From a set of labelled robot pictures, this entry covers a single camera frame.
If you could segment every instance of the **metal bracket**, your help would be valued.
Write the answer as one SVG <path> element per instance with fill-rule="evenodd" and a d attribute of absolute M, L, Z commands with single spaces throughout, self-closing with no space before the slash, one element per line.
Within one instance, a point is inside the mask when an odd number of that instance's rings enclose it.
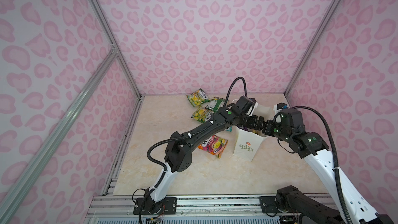
<path fill-rule="evenodd" d="M 278 210 L 275 203 L 275 196 L 272 197 L 259 197 L 261 211 L 263 214 L 274 214 L 274 213 L 282 213 Z"/>
<path fill-rule="evenodd" d="M 144 198 L 137 198 L 135 201 L 133 214 L 138 214 L 140 210 L 141 202 Z M 160 201 L 160 205 L 164 205 L 164 214 L 176 214 L 177 209 L 177 198 L 176 197 L 166 197 L 165 199 Z M 149 208 L 146 208 L 144 205 L 144 209 L 142 210 L 142 215 L 144 214 L 152 214 Z"/>

